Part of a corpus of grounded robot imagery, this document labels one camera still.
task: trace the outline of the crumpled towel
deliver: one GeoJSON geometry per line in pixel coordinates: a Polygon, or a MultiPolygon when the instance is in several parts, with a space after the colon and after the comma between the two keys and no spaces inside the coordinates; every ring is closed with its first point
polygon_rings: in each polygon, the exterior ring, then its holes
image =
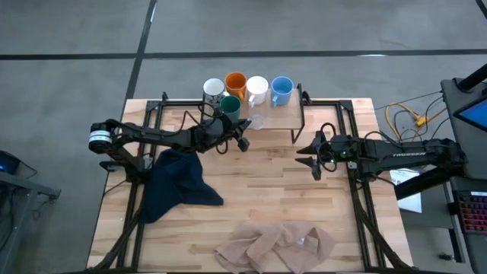
{"type": "Polygon", "coordinates": [[[262,273],[263,259],[271,250],[292,272],[301,274],[320,265],[334,245],[331,236],[311,222],[285,221],[242,225],[215,250],[216,260],[234,274],[249,270],[262,273]]]}
{"type": "Polygon", "coordinates": [[[203,181],[203,167],[198,155],[166,149],[152,168],[151,180],[145,184],[142,221],[157,221],[174,206],[221,206],[223,199],[203,181]]]}

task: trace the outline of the concrete floor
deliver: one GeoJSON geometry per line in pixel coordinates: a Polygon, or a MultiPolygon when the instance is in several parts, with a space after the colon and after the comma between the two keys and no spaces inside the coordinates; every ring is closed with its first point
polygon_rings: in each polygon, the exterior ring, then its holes
{"type": "MultiPolygon", "coordinates": [[[[135,53],[149,0],[0,0],[1,54],[135,53]]],[[[159,0],[146,52],[238,50],[487,49],[487,20],[474,0],[159,0]]],[[[375,107],[438,91],[487,56],[145,60],[135,98],[201,96],[207,78],[239,70],[288,75],[312,97],[372,97],[375,107]]],[[[88,151],[90,124],[118,119],[133,60],[0,61],[0,149],[62,189],[29,227],[16,273],[84,268],[106,173],[88,151]]],[[[408,105],[423,112],[437,96],[408,105]]],[[[384,110],[380,127],[392,135],[384,110]]],[[[446,114],[431,123],[434,129],[446,114]]],[[[399,127],[411,127],[406,115],[399,127]]],[[[431,129],[425,137],[431,136],[431,129]]],[[[437,137],[453,138],[449,123],[437,137]]],[[[436,259],[450,252],[437,228],[406,224],[420,269],[470,272],[436,259]]]]}

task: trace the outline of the yellow cable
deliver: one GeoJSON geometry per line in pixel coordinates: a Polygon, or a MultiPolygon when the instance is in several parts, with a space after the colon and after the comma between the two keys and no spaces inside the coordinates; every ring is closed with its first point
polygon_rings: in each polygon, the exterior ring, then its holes
{"type": "Polygon", "coordinates": [[[416,112],[412,111],[410,108],[408,108],[405,104],[401,104],[401,103],[391,103],[391,104],[388,104],[387,107],[386,107],[386,121],[387,121],[387,124],[389,125],[389,127],[393,130],[394,132],[394,135],[397,137],[398,140],[401,139],[401,135],[396,131],[396,129],[394,128],[393,124],[390,122],[390,118],[389,118],[389,107],[391,106],[394,106],[394,105],[397,105],[397,106],[400,106],[402,107],[403,109],[409,111],[415,118],[415,120],[417,120],[419,118],[419,114],[417,114],[416,112]]]}
{"type": "MultiPolygon", "coordinates": [[[[442,114],[442,113],[443,113],[445,110],[447,110],[447,108],[446,108],[446,107],[445,107],[443,110],[438,111],[438,113],[436,113],[435,115],[433,115],[431,118],[428,118],[428,117],[426,117],[426,116],[425,116],[425,117],[421,117],[421,118],[420,118],[420,120],[421,120],[421,121],[422,121],[422,120],[424,120],[424,122],[423,122],[423,123],[421,123],[421,124],[420,124],[420,126],[418,126],[418,129],[421,129],[421,128],[422,128],[422,127],[425,125],[426,120],[428,121],[428,123],[430,123],[430,122],[431,122],[431,121],[432,121],[434,118],[436,118],[436,117],[440,116],[440,114],[442,114]]],[[[418,136],[418,132],[419,132],[419,130],[418,130],[418,131],[415,133],[415,135],[412,137],[411,142],[414,142],[414,139],[415,139],[415,138],[418,136]]]]}

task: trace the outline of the keyboard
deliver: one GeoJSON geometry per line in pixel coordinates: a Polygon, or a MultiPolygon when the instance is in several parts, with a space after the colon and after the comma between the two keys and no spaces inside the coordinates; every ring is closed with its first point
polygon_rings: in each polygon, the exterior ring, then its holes
{"type": "Polygon", "coordinates": [[[457,193],[463,233],[487,234],[487,196],[474,192],[457,193]]]}

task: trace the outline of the orange mug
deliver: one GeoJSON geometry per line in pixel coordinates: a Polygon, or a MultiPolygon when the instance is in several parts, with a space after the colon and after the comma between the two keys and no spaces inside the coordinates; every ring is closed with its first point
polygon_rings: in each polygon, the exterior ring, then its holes
{"type": "Polygon", "coordinates": [[[225,77],[225,87],[229,94],[238,97],[241,102],[245,101],[247,78],[242,72],[231,72],[227,74],[225,77]]]}

